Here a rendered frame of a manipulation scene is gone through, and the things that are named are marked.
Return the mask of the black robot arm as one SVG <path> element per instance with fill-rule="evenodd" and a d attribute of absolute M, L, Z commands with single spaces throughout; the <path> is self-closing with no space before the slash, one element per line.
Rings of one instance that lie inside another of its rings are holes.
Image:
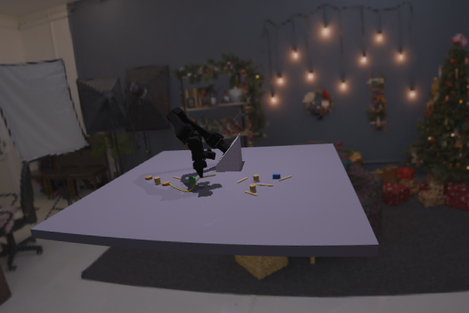
<path fill-rule="evenodd" d="M 166 115 L 166 117 L 175 127 L 175 133 L 177 135 L 177 138 L 184 145 L 187 142 L 188 149 L 190 151 L 195 152 L 200 149 L 200 147 L 202 146 L 202 137 L 210 147 L 212 147 L 213 149 L 217 147 L 220 151 L 223 152 L 223 155 L 232 145 L 228 145 L 224 140 L 222 140 L 224 136 L 222 136 L 220 133 L 216 133 L 211 130 L 205 130 L 201 126 L 197 125 L 195 122 L 188 119 L 185 115 L 184 110 L 182 110 L 180 107 L 172 109 Z M 215 160 L 215 152 L 212 152 L 211 149 L 207 149 L 207 151 L 202 151 L 202 157 L 203 160 L 206 160 L 206 158 Z"/>

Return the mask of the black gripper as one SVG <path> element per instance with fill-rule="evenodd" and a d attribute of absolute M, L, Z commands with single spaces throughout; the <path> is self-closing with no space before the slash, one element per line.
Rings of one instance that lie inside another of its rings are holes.
<path fill-rule="evenodd" d="M 203 146 L 201 146 L 198 151 L 195 151 L 195 152 L 191 151 L 192 161 L 194 161 L 193 169 L 196 170 L 200 178 L 203 178 L 203 168 L 207 168 L 207 163 L 205 160 L 203 160 L 203 157 L 202 157 L 202 151 L 204 151 Z"/>

